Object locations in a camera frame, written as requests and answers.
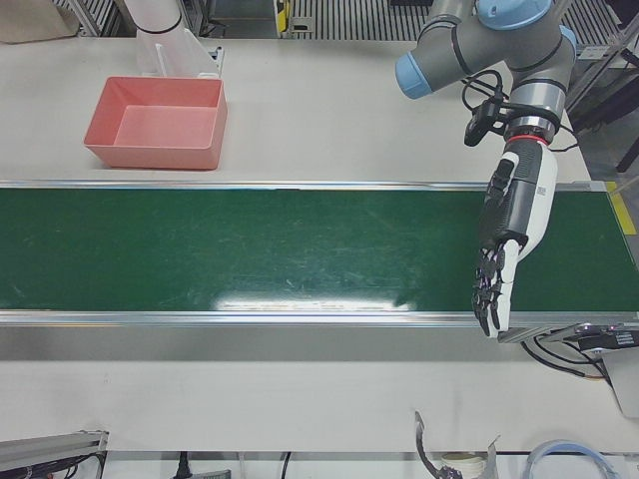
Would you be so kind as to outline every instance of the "black cable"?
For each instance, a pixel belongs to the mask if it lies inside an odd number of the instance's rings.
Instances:
[[[191,469],[189,468],[189,453],[182,451],[180,453],[180,461],[178,462],[178,471],[173,479],[188,479],[192,477]]]
[[[69,468],[69,470],[67,471],[67,474],[64,476],[64,479],[71,479],[73,476],[75,476],[78,472],[78,465],[76,464],[75,466],[73,466],[73,468]]]
[[[523,341],[520,342],[519,344],[521,344],[521,347],[523,348],[523,350],[526,351],[530,357],[532,357],[535,361],[540,362],[544,366],[550,367],[552,369],[556,369],[557,371],[567,372],[568,374],[572,374],[573,376],[586,377],[585,372],[577,371],[576,369],[571,369],[565,366],[560,366],[559,364],[555,364],[554,362],[550,362],[544,359],[543,357],[538,356],[528,347],[528,344],[526,344]]]
[[[565,130],[570,135],[572,135],[572,137],[576,140],[576,143],[573,143],[572,145],[566,148],[551,148],[550,151],[552,153],[566,153],[572,150],[573,148],[577,148],[579,146],[579,139],[577,138],[577,134],[570,128],[566,127],[565,125],[559,125],[559,128],[561,128],[562,130]]]
[[[284,459],[284,466],[282,467],[282,479],[287,477],[287,469],[289,468],[289,461],[291,460],[291,451],[287,452],[287,457]]]
[[[481,77],[485,77],[486,75],[492,75],[495,80],[496,80],[496,85],[490,85],[487,84],[485,82],[482,82],[481,80],[479,80]],[[472,89],[475,90],[477,92],[483,93],[484,95],[486,95],[489,98],[494,98],[496,96],[499,95],[503,95],[502,94],[502,90],[503,90],[503,78],[501,77],[501,74],[496,71],[496,70],[483,70],[475,75],[472,75],[464,80],[462,80],[463,83],[463,89],[461,90],[461,103],[463,103],[463,106],[466,107],[466,109],[468,109],[469,111],[474,111],[474,108],[470,106],[470,104],[468,103],[468,99],[467,97],[467,93],[468,93],[468,89]],[[473,84],[479,84],[489,90],[492,91],[492,94],[488,94],[487,92],[484,92],[482,90],[480,90],[478,87],[475,87]]]
[[[608,371],[606,371],[605,366],[603,365],[603,359],[601,359],[601,358],[593,359],[592,357],[587,355],[585,352],[583,352],[581,349],[579,349],[577,346],[575,346],[574,344],[571,344],[569,342],[565,342],[564,341],[563,344],[565,346],[568,346],[568,347],[574,349],[579,354],[581,354],[583,357],[585,357],[587,360],[589,360],[590,364],[592,364],[592,366],[595,367],[599,371],[599,373],[603,376],[603,378],[606,380],[608,385],[610,387],[612,387],[612,379],[610,379],[610,374],[608,374]]]
[[[639,36],[637,36],[637,39],[635,40],[635,45],[632,47],[632,52],[630,52],[631,54],[634,54],[635,51],[637,50],[637,47],[639,46]],[[628,67],[630,66],[630,60],[628,60],[626,62],[626,66],[623,67],[623,71],[628,70]]]
[[[568,364],[592,364],[592,361],[590,359],[586,360],[586,361],[581,361],[581,360],[575,360],[575,359],[568,359],[567,357],[563,357],[560,356],[559,354],[557,354],[556,352],[552,352],[550,349],[546,348],[545,346],[543,346],[538,339],[539,336],[535,336],[532,338],[532,340],[534,341],[535,345],[541,349],[543,352],[545,352],[546,354],[548,354],[549,356],[554,357],[555,359],[559,359],[560,361],[563,362],[567,362]]]

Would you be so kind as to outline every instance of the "blue cable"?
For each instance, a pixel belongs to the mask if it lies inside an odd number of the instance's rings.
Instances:
[[[537,446],[528,456],[528,460],[526,461],[526,469],[521,476],[522,479],[533,479],[532,475],[532,467],[535,463],[547,456],[548,454],[552,454],[553,452],[570,452],[570,453],[578,453],[583,454],[584,456],[588,456],[592,458],[597,466],[601,469],[607,479],[622,479],[619,473],[617,473],[612,467],[612,464],[603,456],[601,453],[591,449],[590,447],[580,444],[578,442],[566,441],[566,440],[556,440],[544,442],[543,444]]]

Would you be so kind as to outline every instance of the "red ring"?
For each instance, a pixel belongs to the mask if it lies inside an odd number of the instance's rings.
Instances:
[[[548,146],[548,142],[546,142],[543,138],[535,137],[534,135],[517,135],[509,139],[506,143],[514,142],[515,140],[535,140],[537,142],[543,143],[546,147]]]

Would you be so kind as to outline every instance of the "floor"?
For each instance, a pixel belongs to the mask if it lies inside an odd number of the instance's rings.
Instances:
[[[593,180],[616,182],[623,186],[639,176],[639,159],[626,173],[617,173],[616,165],[621,161],[632,143],[639,136],[639,111],[605,125],[596,132],[584,132],[579,135],[579,145]],[[626,204],[630,218],[639,226],[639,182],[623,190],[621,196]],[[635,263],[639,264],[639,236],[627,236],[628,246],[633,253]]]

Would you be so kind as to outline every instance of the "metal shelf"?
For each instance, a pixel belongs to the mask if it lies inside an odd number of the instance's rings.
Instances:
[[[603,0],[573,0],[561,23],[575,32],[579,55],[588,48],[621,43],[621,32]]]
[[[120,11],[114,0],[53,0],[53,3],[78,16],[82,36],[110,37],[120,25]]]
[[[428,7],[391,7],[387,0],[296,0],[290,36],[302,40],[416,41],[427,15]]]

